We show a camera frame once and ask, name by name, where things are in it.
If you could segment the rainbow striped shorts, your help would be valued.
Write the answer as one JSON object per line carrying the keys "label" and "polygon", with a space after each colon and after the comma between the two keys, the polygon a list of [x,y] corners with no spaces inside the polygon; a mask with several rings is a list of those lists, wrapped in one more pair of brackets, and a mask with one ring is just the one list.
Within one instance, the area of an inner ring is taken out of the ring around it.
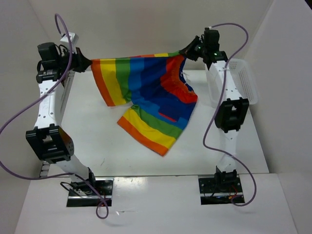
{"label": "rainbow striped shorts", "polygon": [[185,61],[174,52],[94,59],[91,64],[108,107],[132,104],[118,125],[161,156],[187,127],[197,103],[197,95],[183,75]]}

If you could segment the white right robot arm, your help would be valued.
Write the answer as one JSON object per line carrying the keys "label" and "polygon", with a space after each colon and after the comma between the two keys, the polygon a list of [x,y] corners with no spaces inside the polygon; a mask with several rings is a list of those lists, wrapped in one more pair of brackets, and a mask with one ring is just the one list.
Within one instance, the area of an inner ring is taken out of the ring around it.
{"label": "white right robot arm", "polygon": [[219,150],[222,158],[216,166],[212,194],[226,191],[237,180],[236,142],[249,108],[248,99],[240,94],[234,83],[229,68],[230,59],[219,49],[219,38],[219,32],[208,27],[202,36],[196,36],[180,50],[180,54],[190,60],[203,60],[209,91],[218,96],[215,113],[208,126],[215,125],[220,130],[224,146]]}

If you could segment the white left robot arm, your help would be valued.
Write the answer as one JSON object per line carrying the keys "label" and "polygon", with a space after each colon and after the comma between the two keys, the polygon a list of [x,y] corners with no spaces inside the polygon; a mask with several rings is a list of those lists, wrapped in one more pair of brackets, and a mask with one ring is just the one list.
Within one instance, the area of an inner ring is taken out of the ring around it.
{"label": "white left robot arm", "polygon": [[75,193],[92,195],[98,187],[94,174],[75,156],[73,140],[61,126],[75,72],[85,72],[91,61],[67,42],[40,44],[38,52],[41,60],[36,81],[42,100],[34,128],[25,134],[26,140],[39,160],[69,173]]}

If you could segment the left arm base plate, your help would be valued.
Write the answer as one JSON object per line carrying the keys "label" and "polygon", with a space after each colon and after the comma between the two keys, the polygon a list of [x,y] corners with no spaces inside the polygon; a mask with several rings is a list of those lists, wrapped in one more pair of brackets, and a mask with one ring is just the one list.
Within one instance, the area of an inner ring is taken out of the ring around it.
{"label": "left arm base plate", "polygon": [[[62,187],[68,191],[66,207],[96,207],[100,202],[99,196],[85,183],[61,182]],[[94,188],[106,201],[108,207],[112,206],[113,177],[96,177]]]}

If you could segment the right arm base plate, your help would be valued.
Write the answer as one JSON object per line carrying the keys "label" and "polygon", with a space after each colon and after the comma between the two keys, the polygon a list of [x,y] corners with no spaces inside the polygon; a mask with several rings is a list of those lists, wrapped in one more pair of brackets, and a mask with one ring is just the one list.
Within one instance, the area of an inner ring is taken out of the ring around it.
{"label": "right arm base plate", "polygon": [[240,178],[235,182],[217,185],[213,175],[198,176],[201,205],[244,204],[245,199]]}

